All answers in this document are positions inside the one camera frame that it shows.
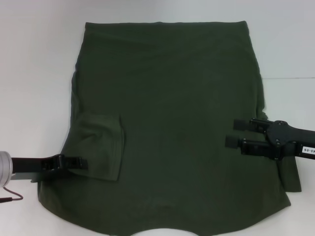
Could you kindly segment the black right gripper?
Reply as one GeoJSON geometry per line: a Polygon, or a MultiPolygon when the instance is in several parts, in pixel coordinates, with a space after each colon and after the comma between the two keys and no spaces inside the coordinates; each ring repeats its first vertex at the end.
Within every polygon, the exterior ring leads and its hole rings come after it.
{"type": "Polygon", "coordinates": [[[311,160],[315,158],[314,131],[295,128],[281,120],[268,121],[255,118],[250,120],[235,119],[233,129],[265,133],[267,142],[226,136],[225,147],[239,148],[243,155],[271,157],[274,160],[282,160],[291,156],[311,160]]]}

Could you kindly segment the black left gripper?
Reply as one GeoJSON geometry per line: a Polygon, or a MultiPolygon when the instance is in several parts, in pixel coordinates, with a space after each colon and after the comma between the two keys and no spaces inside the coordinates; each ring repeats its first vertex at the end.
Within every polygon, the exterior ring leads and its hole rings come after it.
{"type": "Polygon", "coordinates": [[[52,174],[65,167],[66,169],[87,170],[88,162],[81,157],[65,157],[57,154],[45,158],[12,158],[13,174],[36,173],[52,174]]]}

